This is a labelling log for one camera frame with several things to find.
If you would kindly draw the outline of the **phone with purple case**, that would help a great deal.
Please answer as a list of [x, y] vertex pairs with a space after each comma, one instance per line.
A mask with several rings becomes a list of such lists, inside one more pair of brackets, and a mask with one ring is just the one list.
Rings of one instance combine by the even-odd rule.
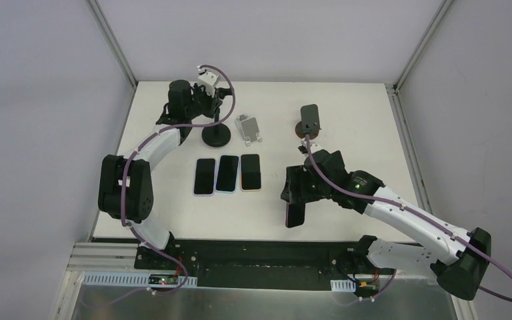
[[286, 205], [285, 226], [286, 228], [294, 228], [301, 226], [305, 222], [304, 203], [288, 203]]

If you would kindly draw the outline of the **phone with blue case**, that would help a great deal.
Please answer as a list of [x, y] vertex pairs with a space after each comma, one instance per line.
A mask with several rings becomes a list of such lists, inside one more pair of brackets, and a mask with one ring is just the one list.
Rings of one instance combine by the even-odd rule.
[[239, 157], [222, 155], [219, 159], [215, 190], [222, 193], [233, 193], [237, 187]]

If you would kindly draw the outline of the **phone with beige case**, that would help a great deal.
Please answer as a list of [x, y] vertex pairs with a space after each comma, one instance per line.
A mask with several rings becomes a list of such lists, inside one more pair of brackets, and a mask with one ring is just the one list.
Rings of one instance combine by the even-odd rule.
[[241, 190], [258, 191], [262, 188], [260, 156], [244, 154], [240, 156]]

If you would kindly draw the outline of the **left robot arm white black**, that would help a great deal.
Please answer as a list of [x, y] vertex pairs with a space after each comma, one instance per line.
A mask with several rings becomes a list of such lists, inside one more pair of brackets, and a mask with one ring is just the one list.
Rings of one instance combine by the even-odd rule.
[[106, 155], [101, 163], [98, 208], [130, 230], [140, 244], [152, 250], [151, 260], [160, 269], [170, 269], [177, 252], [169, 247], [172, 232], [150, 225], [154, 195], [151, 173], [172, 150], [181, 146], [198, 116], [212, 119], [202, 124], [212, 129], [224, 121], [220, 107], [234, 97], [232, 85], [218, 87], [198, 80], [194, 84], [176, 80], [169, 84], [168, 101], [152, 131], [137, 146], [122, 155]]

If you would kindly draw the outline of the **black pole phone stand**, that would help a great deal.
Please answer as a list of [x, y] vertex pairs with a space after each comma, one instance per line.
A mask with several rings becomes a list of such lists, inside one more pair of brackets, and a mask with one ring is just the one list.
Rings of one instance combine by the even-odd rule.
[[220, 108], [216, 108], [213, 117], [214, 122], [206, 124], [201, 131], [201, 139], [209, 147], [224, 147], [231, 140], [231, 131], [223, 124]]

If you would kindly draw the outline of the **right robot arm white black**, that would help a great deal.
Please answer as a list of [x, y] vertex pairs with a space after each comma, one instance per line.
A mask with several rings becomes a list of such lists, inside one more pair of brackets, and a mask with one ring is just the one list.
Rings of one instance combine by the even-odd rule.
[[476, 227], [454, 226], [404, 200], [382, 180], [362, 171], [345, 170], [339, 151], [320, 149], [304, 164], [286, 168], [280, 198], [286, 202], [286, 226], [305, 221], [308, 203], [328, 199], [344, 209], [382, 221], [416, 244], [398, 244], [364, 235], [352, 254], [360, 273], [374, 268], [412, 271], [435, 280], [451, 295], [474, 300], [489, 266], [491, 235]]

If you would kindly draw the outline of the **phone with lavender case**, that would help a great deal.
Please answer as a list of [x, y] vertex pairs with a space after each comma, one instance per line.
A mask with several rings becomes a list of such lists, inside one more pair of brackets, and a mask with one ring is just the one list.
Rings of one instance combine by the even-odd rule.
[[215, 192], [215, 166], [214, 158], [198, 159], [195, 166], [193, 194], [196, 196], [210, 196]]

